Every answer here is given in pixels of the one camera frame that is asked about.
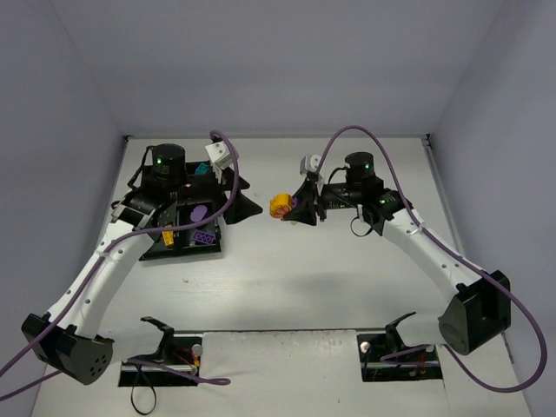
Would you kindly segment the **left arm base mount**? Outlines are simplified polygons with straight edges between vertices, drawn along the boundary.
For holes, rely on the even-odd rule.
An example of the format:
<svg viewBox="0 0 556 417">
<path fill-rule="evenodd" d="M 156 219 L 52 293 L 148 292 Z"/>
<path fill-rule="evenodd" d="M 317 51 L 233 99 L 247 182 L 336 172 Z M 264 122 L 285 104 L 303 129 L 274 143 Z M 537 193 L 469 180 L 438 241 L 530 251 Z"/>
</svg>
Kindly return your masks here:
<svg viewBox="0 0 556 417">
<path fill-rule="evenodd" d="M 203 339 L 201 334 L 176 334 L 171 351 L 164 359 L 152 359 L 150 356 L 140 357 L 143 361 L 157 363 L 181 373 L 200 376 L 202 365 Z M 152 365 L 140 366 L 142 376 L 137 372 L 135 364 L 123 362 L 119 367 L 118 387 L 197 387 L 198 383 L 189 378 L 181 377 Z"/>
</svg>

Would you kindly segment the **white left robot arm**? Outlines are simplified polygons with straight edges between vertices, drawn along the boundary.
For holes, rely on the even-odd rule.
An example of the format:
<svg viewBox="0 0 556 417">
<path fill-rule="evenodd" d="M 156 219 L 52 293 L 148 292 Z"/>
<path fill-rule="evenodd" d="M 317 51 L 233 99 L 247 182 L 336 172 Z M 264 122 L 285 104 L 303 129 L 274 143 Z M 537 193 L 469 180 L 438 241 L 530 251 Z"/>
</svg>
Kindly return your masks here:
<svg viewBox="0 0 556 417">
<path fill-rule="evenodd" d="M 165 362 L 175 350 L 175 330 L 151 316 L 138 334 L 102 335 L 103 317 L 131 269 L 166 235 L 202 231 L 224 218 L 228 224 L 259 215 L 244 198 L 233 145 L 218 137 L 205 148 L 207 169 L 187 162 L 184 147 L 148 146 L 111 213 L 103 238 L 68 290 L 42 315 L 22 325 L 30 349 L 42 362 L 83 385 L 96 382 L 119 361 Z"/>
</svg>

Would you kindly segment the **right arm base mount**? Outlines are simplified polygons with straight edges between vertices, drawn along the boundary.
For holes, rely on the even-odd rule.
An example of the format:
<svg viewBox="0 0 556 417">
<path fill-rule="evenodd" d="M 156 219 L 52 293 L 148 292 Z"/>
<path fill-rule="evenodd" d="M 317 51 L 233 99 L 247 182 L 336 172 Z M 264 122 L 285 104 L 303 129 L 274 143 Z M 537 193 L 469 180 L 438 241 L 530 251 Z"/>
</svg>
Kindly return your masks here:
<svg viewBox="0 0 556 417">
<path fill-rule="evenodd" d="M 381 333 L 356 335 L 363 382 L 440 381 L 443 373 L 433 346 L 409 347 L 397 327 L 415 312 L 391 321 Z"/>
</svg>

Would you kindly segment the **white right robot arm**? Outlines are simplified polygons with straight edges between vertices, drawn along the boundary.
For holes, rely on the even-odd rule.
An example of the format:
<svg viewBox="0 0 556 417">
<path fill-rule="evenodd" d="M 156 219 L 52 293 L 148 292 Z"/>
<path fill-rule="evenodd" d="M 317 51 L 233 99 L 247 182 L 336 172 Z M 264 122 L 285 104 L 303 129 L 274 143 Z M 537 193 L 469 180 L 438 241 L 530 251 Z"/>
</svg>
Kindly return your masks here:
<svg viewBox="0 0 556 417">
<path fill-rule="evenodd" d="M 293 206 L 284 215 L 287 222 L 314 226 L 332 209 L 356 209 L 358 219 L 377 235 L 402 250 L 433 282 L 447 302 L 435 320 L 420 320 L 414 313 L 387 324 L 388 341 L 394 351 L 419 345 L 446 344 L 458 354 L 468 355 L 511 324 L 508 278 L 500 271 L 487 274 L 443 242 L 427 233 L 419 213 L 400 193 L 385 187 L 374 172 L 374 157 L 354 152 L 345 158 L 344 182 L 324 182 L 317 168 L 321 158 L 301 159 L 302 185 L 292 197 Z"/>
</svg>

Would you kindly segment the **orange round lego piece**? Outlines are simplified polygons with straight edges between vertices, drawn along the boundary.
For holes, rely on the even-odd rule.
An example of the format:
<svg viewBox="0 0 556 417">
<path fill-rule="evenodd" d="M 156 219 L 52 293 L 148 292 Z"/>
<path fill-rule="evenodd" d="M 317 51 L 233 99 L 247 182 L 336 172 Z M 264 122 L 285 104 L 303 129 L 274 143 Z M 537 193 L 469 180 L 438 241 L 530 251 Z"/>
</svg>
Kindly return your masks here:
<svg viewBox="0 0 556 417">
<path fill-rule="evenodd" d="M 294 207 L 294 199 L 290 194 L 281 193 L 275 195 L 269 203 L 270 216 L 275 219 L 282 219 Z"/>
</svg>

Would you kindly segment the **purple round paw lego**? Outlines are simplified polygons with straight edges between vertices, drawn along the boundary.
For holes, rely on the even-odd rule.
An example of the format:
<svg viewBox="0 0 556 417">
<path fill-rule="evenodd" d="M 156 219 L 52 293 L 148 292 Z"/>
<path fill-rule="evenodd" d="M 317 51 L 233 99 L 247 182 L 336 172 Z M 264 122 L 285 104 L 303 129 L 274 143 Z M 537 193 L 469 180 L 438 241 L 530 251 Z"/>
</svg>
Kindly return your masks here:
<svg viewBox="0 0 556 417">
<path fill-rule="evenodd" d="M 189 219 L 192 223 L 199 223 L 205 220 L 209 215 L 209 207 L 205 204 L 199 204 L 191 209 Z"/>
</svg>

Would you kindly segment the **purple 2x4 lego brick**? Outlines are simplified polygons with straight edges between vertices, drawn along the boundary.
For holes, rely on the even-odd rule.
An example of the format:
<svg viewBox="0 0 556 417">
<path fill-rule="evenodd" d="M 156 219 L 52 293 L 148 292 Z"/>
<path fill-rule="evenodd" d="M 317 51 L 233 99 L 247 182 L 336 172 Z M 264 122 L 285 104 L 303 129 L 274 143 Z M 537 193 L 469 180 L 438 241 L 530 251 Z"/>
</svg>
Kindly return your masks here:
<svg viewBox="0 0 556 417">
<path fill-rule="evenodd" d="M 193 233 L 191 240 L 195 244 L 213 245 L 216 241 L 216 235 L 211 234 L 211 233 L 206 232 L 206 231 L 203 231 L 203 230 L 196 230 Z"/>
</svg>

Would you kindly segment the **teal 2x4 lego brick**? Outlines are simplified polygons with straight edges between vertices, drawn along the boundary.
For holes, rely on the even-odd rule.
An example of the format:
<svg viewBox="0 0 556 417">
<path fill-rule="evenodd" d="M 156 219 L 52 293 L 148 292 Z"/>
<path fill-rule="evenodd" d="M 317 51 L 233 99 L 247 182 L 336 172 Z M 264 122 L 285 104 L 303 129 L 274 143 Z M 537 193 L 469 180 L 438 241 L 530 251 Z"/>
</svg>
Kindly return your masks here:
<svg viewBox="0 0 556 417">
<path fill-rule="evenodd" d="M 210 171 L 210 166 L 205 163 L 201 162 L 195 169 L 196 175 L 206 175 Z"/>
</svg>

